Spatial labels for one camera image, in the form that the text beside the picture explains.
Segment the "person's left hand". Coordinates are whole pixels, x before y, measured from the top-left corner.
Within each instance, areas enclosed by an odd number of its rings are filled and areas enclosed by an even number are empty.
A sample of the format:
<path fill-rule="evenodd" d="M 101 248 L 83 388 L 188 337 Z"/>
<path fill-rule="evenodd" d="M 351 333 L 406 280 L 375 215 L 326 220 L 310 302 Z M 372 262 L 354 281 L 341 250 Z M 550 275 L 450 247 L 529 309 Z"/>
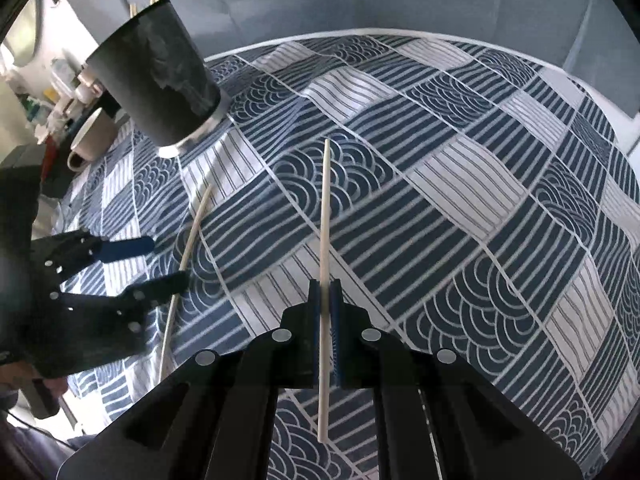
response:
<path fill-rule="evenodd" d="M 41 379 L 54 398 L 59 398 L 68 389 L 68 381 L 66 377 L 46 379 L 26 362 L 14 362 L 11 364 L 0 366 L 1 385 L 9 391 L 15 391 L 20 388 L 21 384 L 32 382 L 35 379 Z"/>

